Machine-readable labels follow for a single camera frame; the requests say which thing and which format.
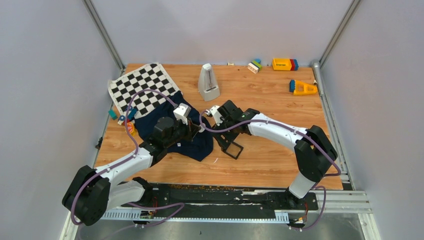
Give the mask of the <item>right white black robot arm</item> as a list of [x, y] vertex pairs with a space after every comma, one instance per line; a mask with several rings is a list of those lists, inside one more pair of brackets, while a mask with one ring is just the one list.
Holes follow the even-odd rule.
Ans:
[[262, 137], [294, 152], [299, 173], [285, 195], [286, 204], [292, 209], [301, 207], [305, 195], [329, 175], [331, 166], [336, 166], [338, 153], [317, 125], [309, 128], [289, 125], [253, 108], [243, 111], [231, 100], [211, 107], [206, 115], [215, 121], [212, 133], [224, 152], [239, 134]]

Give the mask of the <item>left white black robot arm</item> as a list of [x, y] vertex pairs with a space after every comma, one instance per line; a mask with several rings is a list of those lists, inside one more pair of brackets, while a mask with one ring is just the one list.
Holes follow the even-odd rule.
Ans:
[[168, 148], [182, 140], [192, 141], [204, 128], [187, 121], [160, 118], [152, 133], [136, 149], [112, 163], [92, 168], [81, 167], [61, 201], [73, 215], [75, 225], [91, 226], [110, 209], [137, 202], [149, 206], [153, 193], [140, 177], [124, 182], [131, 175], [154, 166], [168, 153]]

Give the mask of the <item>navy blue garment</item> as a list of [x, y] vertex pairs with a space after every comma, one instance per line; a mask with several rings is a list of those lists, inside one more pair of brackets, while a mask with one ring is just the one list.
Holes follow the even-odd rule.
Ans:
[[[188, 117], [194, 124], [200, 124], [199, 111], [184, 99], [181, 91], [177, 91], [169, 98], [178, 105], [181, 103], [188, 105], [191, 108]], [[174, 107], [166, 100], [147, 115], [135, 119], [135, 128], [138, 131], [139, 137], [145, 141], [153, 132], [154, 126], [158, 120], [162, 117], [170, 117], [175, 120], [176, 117], [173, 113], [173, 110]], [[170, 146], [167, 151], [169, 153], [178, 153], [201, 162], [213, 151], [213, 149], [214, 139], [212, 134], [208, 131], [203, 131], [197, 133], [193, 140], [187, 141], [183, 139], [180, 142], [175, 143], [174, 145]]]

